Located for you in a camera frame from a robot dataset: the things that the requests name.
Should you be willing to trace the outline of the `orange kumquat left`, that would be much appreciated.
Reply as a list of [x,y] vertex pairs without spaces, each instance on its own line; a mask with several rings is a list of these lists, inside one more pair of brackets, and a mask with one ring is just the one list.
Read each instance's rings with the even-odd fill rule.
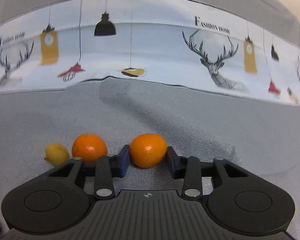
[[99,157],[107,155],[106,143],[98,135],[82,134],[74,140],[71,154],[84,162],[95,162]]

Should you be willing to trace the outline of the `orange kumquat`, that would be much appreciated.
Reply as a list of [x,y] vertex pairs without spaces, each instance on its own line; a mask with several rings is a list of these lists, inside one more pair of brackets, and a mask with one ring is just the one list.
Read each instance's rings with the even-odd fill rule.
[[95,162],[99,157],[107,155],[106,143],[98,135],[82,134],[74,140],[71,154],[84,162]]
[[132,162],[140,168],[150,168],[163,161],[167,151],[165,139],[158,134],[142,134],[130,143]]

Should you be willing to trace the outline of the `small yellow-green fruit near kumquats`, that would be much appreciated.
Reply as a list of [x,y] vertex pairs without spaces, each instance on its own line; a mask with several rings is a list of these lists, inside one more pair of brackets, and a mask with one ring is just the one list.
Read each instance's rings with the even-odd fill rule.
[[61,165],[69,159],[69,152],[61,144],[51,143],[45,148],[44,160],[48,161],[53,166]]

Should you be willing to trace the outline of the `grey bed sheet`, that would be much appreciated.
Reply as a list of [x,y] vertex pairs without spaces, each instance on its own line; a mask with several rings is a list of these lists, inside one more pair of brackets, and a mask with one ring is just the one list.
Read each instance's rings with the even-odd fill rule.
[[300,107],[108,78],[65,90],[0,95],[0,206],[5,194],[50,169],[47,144],[101,137],[110,155],[145,133],[179,155],[228,159],[286,190],[300,239]]

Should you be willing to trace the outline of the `printed white quilt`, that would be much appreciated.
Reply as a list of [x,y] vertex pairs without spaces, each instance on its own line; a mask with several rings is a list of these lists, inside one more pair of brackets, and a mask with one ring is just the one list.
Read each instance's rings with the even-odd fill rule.
[[293,35],[188,0],[69,0],[0,25],[0,94],[115,77],[300,106]]

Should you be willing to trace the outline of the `orange kumquat right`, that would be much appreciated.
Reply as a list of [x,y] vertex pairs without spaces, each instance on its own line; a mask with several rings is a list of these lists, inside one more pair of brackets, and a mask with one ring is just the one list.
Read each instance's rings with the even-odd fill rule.
[[158,134],[142,134],[130,143],[132,162],[140,168],[150,168],[163,161],[167,151],[165,139]]

